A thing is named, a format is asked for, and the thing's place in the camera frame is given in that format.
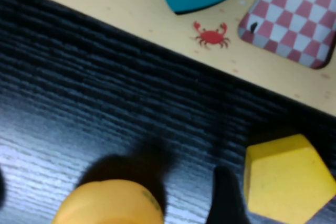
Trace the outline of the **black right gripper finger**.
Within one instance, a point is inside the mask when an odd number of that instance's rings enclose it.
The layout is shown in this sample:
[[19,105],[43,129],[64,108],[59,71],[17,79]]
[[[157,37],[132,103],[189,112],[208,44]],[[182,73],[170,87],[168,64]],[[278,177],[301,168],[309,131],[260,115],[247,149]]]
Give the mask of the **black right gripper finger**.
[[247,224],[236,175],[226,166],[214,169],[212,204],[206,224]]

